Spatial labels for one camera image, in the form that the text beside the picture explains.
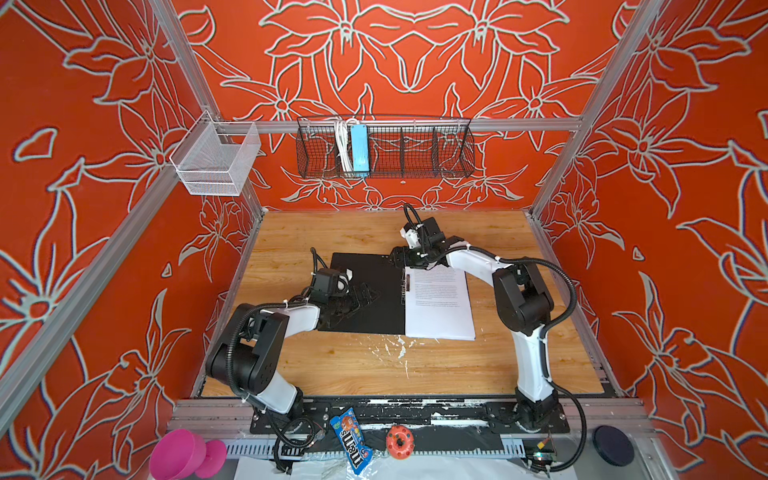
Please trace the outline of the grey clip folder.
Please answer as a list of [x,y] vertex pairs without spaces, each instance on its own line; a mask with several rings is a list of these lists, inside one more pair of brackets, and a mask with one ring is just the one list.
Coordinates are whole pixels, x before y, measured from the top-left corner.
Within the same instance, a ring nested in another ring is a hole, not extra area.
[[318,329],[343,333],[473,341],[476,338],[464,272],[399,267],[385,255],[334,253],[331,268],[350,274],[342,297],[330,298]]

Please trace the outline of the paper sheet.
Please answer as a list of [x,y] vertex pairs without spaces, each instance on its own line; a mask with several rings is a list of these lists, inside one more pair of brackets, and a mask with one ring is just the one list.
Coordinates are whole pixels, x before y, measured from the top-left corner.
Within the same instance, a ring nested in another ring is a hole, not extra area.
[[474,341],[466,274],[437,265],[405,269],[405,335],[411,338]]

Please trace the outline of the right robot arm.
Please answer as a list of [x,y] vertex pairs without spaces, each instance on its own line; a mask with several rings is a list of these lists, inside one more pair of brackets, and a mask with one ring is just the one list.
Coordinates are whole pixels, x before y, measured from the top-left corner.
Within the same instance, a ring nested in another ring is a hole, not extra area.
[[[423,219],[409,203],[402,206],[406,223],[401,236],[406,244],[395,247],[390,260],[397,266],[429,271],[450,267],[493,287],[496,311],[510,330],[518,367],[513,421],[526,433],[538,433],[562,412],[560,397],[575,396],[552,377],[548,335],[574,312],[578,300],[572,279],[555,263],[533,257],[503,258],[448,237],[432,218]],[[540,272],[542,267],[560,277],[568,288],[568,303],[557,317],[552,295]]]

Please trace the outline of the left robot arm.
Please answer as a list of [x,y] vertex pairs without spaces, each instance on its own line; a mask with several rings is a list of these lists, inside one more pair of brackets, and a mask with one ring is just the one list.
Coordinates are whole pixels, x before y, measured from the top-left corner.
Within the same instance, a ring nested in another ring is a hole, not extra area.
[[310,285],[282,302],[238,305],[205,361],[207,376],[269,418],[308,420],[302,391],[277,372],[285,339],[346,320],[380,297],[366,283],[355,285],[351,270],[333,269],[310,252]]

